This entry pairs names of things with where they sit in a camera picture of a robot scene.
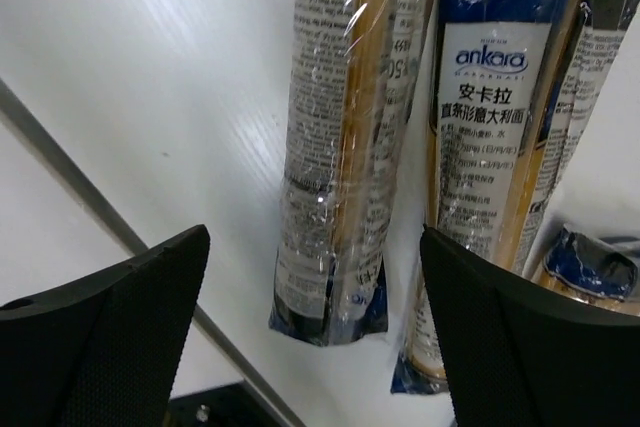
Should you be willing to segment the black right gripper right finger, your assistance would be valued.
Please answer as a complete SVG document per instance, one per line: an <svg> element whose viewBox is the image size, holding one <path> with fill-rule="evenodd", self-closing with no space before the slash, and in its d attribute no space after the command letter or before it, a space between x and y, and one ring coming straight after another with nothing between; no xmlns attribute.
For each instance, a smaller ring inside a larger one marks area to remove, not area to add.
<svg viewBox="0 0 640 427"><path fill-rule="evenodd" d="M536 285L430 227L420 255L458 425L638 425L638 317Z"/></svg>

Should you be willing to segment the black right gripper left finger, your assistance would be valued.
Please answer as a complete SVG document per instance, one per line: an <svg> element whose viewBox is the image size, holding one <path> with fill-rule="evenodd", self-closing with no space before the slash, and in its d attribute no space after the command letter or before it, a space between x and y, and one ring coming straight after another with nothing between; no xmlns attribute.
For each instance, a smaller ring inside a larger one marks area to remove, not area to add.
<svg viewBox="0 0 640 427"><path fill-rule="evenodd" d="M2 306L2 425L161 425L209 249L197 225Z"/></svg>

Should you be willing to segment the spaghetti bag label side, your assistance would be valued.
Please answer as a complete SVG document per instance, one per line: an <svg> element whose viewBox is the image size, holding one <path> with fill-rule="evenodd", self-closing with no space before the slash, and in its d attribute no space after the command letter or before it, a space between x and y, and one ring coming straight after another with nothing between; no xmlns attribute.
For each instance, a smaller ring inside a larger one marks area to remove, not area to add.
<svg viewBox="0 0 640 427"><path fill-rule="evenodd" d="M580 0L438 0L425 223L505 266Z"/></svg>
<svg viewBox="0 0 640 427"><path fill-rule="evenodd" d="M383 246L434 0L295 0L270 327L387 330Z"/></svg>
<svg viewBox="0 0 640 427"><path fill-rule="evenodd" d="M544 104L526 185L532 192L511 268L522 274L552 193L588 125L639 0L579 0L569 41ZM531 276L540 286L581 303L639 313L639 242L601 240L563 227Z"/></svg>

